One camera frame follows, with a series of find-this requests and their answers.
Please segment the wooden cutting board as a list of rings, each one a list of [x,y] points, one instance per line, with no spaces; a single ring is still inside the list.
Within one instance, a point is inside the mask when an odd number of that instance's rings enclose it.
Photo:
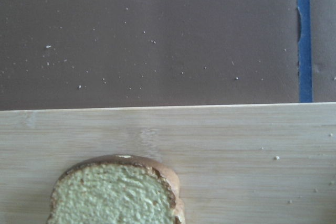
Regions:
[[[44,223],[57,178],[92,157],[175,170],[187,223],[335,223],[335,104],[1,112],[1,223]]]

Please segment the bread slice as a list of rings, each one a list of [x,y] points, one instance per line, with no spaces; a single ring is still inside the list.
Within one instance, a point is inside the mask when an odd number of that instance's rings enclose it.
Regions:
[[[106,155],[56,181],[47,223],[185,223],[180,180],[150,158]]]

